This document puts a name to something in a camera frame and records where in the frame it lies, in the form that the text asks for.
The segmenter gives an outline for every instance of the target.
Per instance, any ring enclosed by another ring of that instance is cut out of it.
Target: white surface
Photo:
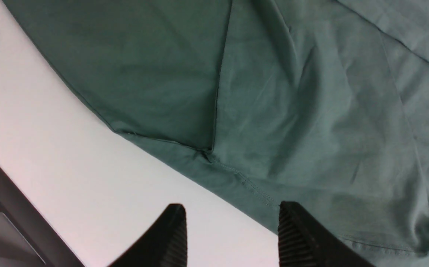
[[[115,260],[172,202],[189,266],[278,266],[276,235],[111,132],[1,2],[0,166],[86,266]]]

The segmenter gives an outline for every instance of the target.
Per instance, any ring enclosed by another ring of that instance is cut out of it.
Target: white table
[[[0,166],[86,266],[115,260],[172,202],[189,266],[278,266],[276,235],[111,132],[1,2]]]

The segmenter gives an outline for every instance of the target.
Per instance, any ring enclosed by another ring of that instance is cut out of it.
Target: green t-shirt
[[[271,231],[298,201],[429,267],[429,0],[4,2],[108,127]]]

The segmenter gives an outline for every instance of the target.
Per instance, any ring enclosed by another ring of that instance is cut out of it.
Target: stitching
[[[196,147],[191,147],[191,146],[186,145],[186,144],[182,144],[182,143],[177,142],[177,141],[172,141],[172,140],[167,140],[167,139],[159,139],[159,138],[153,138],[153,137],[148,137],[148,136],[144,136],[144,135],[139,135],[136,132],[124,132],[124,131],[114,131],[114,132],[117,133],[117,134],[120,134],[120,135],[134,135],[136,137],[140,137],[140,138],[144,138],[144,139],[149,139],[149,140],[154,140],[154,141],[159,141],[159,142],[166,142],[166,143],[169,143],[169,144],[177,144],[177,145],[181,145],[183,147],[189,148],[189,149],[191,149],[193,151],[197,151],[197,152],[206,152],[206,149],[204,149],[204,148],[196,148]]]
[[[267,203],[265,203],[266,205],[270,206],[270,207],[274,207],[274,203],[276,201],[274,201],[274,199],[272,199],[272,197],[270,197],[268,194],[266,194],[264,191],[262,191],[259,187],[257,187],[249,178],[247,178],[242,172],[238,171],[237,169],[234,169],[231,166],[228,166],[226,164],[222,164],[221,162],[218,161],[218,159],[216,159],[215,156],[213,156],[212,154],[209,155],[209,157],[213,160],[213,162],[217,163],[218,165],[229,169],[231,171],[234,171],[236,174],[238,174],[243,181],[245,181],[247,184],[249,184],[254,190],[256,194],[259,194],[260,196],[262,196],[265,200],[267,200]]]
[[[228,40],[229,26],[231,24],[232,13],[233,13],[233,0],[231,0],[231,5],[229,7],[228,23],[226,25],[225,45],[223,47],[223,54],[221,55],[221,63],[219,66],[218,86],[216,88],[216,96],[214,98],[213,140],[211,141],[211,148],[209,149],[209,152],[213,152],[213,150],[215,148],[215,143],[216,143],[216,132],[217,132],[216,125],[218,123],[218,98],[219,98],[219,88],[221,86],[221,73],[222,73],[221,70],[223,69],[223,61],[225,60],[226,42]]]

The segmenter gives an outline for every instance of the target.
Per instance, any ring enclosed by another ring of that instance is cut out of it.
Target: green fabric
[[[116,133],[273,232],[429,267],[429,0],[4,0]]]

